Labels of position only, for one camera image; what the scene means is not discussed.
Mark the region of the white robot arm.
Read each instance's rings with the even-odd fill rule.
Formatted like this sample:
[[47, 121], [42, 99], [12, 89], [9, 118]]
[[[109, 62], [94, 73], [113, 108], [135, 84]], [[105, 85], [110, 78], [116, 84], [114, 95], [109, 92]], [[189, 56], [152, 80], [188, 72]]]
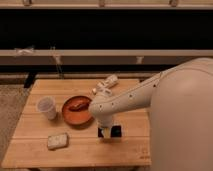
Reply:
[[89, 106], [98, 126], [117, 113], [149, 109], [150, 171], [213, 171], [213, 58], [164, 70], [114, 96], [100, 91]]

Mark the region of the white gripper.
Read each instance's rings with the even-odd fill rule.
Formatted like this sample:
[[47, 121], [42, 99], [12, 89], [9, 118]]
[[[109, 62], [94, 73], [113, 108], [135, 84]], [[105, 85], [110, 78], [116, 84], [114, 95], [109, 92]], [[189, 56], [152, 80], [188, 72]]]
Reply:
[[98, 127], [103, 128], [101, 133], [105, 139], [109, 139], [111, 137], [111, 127], [114, 124], [114, 119], [112, 116], [102, 117], [97, 120]]

